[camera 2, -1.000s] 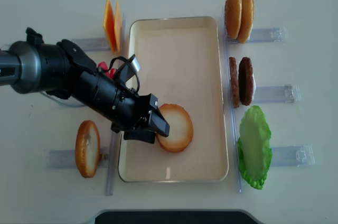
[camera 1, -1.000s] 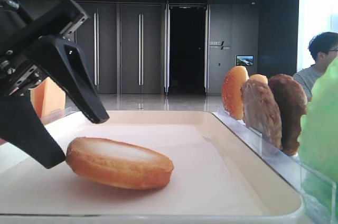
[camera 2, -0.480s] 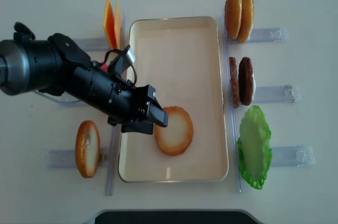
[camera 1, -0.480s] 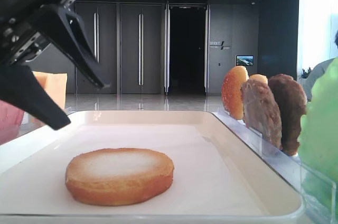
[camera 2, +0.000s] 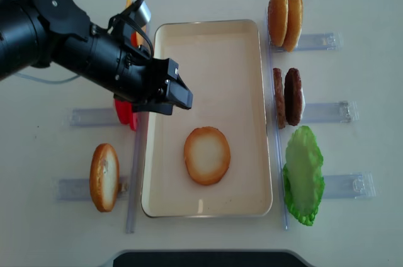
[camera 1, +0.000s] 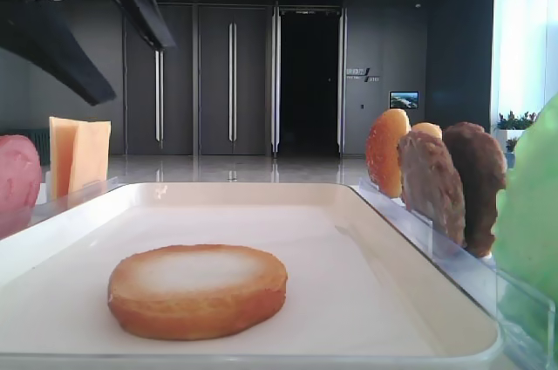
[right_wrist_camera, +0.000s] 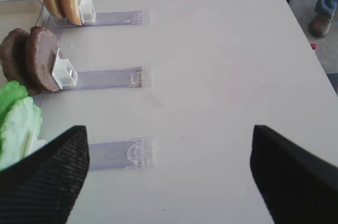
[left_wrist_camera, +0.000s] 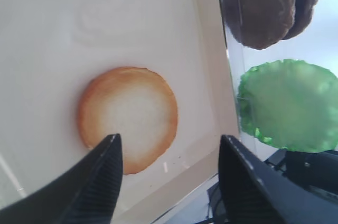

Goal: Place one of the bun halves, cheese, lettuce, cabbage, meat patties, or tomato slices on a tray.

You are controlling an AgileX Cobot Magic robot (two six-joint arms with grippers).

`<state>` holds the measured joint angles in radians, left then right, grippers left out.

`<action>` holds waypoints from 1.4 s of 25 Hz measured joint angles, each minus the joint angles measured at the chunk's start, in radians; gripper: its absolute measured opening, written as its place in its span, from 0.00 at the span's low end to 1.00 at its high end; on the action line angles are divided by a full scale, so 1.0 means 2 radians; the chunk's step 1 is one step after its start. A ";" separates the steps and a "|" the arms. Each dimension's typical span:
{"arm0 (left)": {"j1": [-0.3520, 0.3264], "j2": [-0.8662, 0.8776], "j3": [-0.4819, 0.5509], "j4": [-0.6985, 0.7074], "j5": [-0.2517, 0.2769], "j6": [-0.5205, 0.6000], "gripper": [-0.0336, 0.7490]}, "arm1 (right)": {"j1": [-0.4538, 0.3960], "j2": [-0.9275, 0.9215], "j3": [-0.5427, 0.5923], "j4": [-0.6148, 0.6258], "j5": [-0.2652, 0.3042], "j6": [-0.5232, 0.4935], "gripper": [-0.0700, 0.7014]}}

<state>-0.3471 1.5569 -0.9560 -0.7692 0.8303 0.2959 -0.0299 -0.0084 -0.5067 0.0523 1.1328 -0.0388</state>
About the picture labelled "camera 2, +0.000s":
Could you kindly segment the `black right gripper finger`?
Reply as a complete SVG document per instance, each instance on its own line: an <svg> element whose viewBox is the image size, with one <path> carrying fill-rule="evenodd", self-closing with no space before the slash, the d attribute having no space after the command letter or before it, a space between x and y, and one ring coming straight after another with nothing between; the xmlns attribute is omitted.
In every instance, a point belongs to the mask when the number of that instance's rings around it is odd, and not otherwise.
<svg viewBox="0 0 403 267"><path fill-rule="evenodd" d="M162 115L172 115L173 105L167 103L147 103L144 105L132 104L132 111L134 113L139 112L153 112Z"/></svg>

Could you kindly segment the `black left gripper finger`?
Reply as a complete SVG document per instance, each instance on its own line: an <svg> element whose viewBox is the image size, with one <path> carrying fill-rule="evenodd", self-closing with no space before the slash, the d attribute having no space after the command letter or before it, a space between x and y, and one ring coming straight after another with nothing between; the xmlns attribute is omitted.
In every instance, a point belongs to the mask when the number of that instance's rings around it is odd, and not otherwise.
<svg viewBox="0 0 403 267"><path fill-rule="evenodd" d="M177 75L175 79L170 79L167 84L166 100L169 104L179 108L190 110L193 104L193 93Z"/></svg>

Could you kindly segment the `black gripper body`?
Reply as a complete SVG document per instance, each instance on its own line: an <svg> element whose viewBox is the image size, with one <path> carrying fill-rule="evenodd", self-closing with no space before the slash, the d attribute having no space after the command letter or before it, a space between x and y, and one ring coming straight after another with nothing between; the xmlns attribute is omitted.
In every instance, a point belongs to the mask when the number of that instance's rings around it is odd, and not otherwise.
<svg viewBox="0 0 403 267"><path fill-rule="evenodd" d="M168 86L178 79L178 63L172 59L153 58L145 46L135 48L136 53L127 53L123 70L116 75L117 89L113 97L135 105L173 104L169 99Z"/></svg>

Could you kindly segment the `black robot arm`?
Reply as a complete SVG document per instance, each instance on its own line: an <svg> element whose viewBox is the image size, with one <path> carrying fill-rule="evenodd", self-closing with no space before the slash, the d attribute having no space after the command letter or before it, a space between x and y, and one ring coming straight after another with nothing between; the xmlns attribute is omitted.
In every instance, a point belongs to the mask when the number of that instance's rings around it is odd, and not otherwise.
<svg viewBox="0 0 403 267"><path fill-rule="evenodd" d="M1 0L1 77L56 63L132 104L134 112L189 110L193 95L171 59L154 57L144 0L102 28L73 0Z"/></svg>

